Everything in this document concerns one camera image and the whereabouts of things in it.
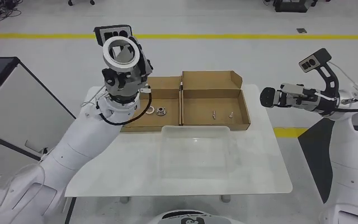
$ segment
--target table leg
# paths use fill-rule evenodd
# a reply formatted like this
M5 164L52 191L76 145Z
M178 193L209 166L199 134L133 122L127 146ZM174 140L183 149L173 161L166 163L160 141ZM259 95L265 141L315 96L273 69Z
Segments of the table leg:
M119 201L122 203L122 204L127 204L130 200L130 197L121 197L119 199Z
M220 196L222 202L224 203L229 203L231 201L231 195L227 194L227 195L221 195Z

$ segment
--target metal nut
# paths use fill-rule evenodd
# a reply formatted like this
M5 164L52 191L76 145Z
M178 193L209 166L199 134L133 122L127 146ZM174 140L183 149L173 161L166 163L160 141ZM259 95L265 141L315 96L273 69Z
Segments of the metal nut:
M158 107L158 108L157 108L157 115L158 115L158 116L164 116L166 113L167 113L167 112L166 112L166 109L165 109L165 108L163 108L163 107Z

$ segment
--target white table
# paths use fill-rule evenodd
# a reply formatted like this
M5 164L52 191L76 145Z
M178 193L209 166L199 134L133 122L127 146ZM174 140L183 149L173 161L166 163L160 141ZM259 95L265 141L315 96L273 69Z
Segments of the white table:
M91 89L92 96L96 90ZM243 85L251 125L236 137L240 161L228 179L162 179L158 176L160 133L121 133L82 167L66 197L231 195L290 193L292 183L256 85Z

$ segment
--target washer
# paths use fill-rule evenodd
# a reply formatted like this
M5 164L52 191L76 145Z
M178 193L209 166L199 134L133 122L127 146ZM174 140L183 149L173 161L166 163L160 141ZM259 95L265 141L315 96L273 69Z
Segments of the washer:
M145 112L146 114L153 114L155 111L153 106L150 106L149 109Z

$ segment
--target white ring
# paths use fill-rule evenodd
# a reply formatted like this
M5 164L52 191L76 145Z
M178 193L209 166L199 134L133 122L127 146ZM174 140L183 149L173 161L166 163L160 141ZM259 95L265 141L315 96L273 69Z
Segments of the white ring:
M134 49L134 57L131 61L126 63L117 62L114 60L110 55L110 50L115 46L124 46L130 44ZM103 45L103 59L105 63L111 69L117 72L130 72L133 67L138 63L140 57L138 46L128 38L123 36L113 36L106 40L105 44Z
M153 114L154 111L155 111L154 107L153 107L153 106L150 106L150 109L152 110L151 112L146 111L145 113L146 113L146 114Z

